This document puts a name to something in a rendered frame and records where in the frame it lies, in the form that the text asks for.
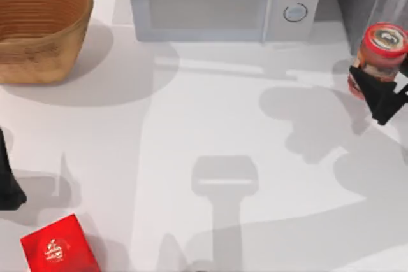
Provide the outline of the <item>pale grey microwave oven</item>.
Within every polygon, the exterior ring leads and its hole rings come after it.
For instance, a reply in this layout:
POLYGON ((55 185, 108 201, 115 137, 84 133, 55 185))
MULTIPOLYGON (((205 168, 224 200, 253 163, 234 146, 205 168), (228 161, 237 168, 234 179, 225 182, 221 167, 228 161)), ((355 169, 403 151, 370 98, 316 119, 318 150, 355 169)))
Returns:
POLYGON ((306 40, 314 23, 318 1, 319 0, 272 0, 272 10, 266 43, 273 41, 306 40), (304 4, 308 9, 308 15, 300 22, 287 22, 283 17, 283 11, 287 6, 296 3, 304 4))

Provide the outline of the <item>jar with red lid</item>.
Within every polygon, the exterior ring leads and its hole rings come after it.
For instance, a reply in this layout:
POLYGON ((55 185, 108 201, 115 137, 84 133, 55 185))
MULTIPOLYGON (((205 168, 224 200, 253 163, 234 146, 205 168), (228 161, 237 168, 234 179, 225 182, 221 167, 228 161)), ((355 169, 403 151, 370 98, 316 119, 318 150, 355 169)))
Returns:
POLYGON ((408 33, 399 25, 379 22, 363 35, 353 67, 380 82, 392 82, 408 53, 408 33))

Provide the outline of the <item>round microwave knob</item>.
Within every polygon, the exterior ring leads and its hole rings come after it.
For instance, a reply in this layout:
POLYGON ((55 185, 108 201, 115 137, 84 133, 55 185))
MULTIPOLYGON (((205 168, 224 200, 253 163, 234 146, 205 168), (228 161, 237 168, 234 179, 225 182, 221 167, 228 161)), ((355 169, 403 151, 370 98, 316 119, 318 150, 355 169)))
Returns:
POLYGON ((287 6, 283 11, 283 17, 287 22, 297 23, 302 21, 308 15, 307 7, 302 3, 296 3, 287 6))

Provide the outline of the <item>woven brown basket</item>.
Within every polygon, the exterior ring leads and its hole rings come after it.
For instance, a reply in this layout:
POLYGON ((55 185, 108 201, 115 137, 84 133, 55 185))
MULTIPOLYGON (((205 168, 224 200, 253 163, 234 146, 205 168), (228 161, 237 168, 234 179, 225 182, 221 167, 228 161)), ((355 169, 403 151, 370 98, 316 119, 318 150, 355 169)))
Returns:
POLYGON ((80 53, 94 0, 0 0, 0 84, 64 80, 80 53))

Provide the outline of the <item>microwave oven door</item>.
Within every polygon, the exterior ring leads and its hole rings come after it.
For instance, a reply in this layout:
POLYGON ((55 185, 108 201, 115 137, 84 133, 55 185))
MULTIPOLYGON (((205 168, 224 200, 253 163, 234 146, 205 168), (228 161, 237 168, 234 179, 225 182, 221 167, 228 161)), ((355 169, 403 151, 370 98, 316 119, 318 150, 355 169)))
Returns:
POLYGON ((266 0, 130 0, 145 42, 260 41, 266 0))

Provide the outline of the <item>red box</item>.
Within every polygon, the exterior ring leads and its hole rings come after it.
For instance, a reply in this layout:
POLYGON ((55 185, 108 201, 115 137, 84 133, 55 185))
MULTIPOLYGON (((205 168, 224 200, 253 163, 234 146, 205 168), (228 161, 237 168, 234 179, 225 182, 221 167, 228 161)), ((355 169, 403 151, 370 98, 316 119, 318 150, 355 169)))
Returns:
POLYGON ((22 237, 20 242, 30 272, 101 272, 74 214, 22 237))

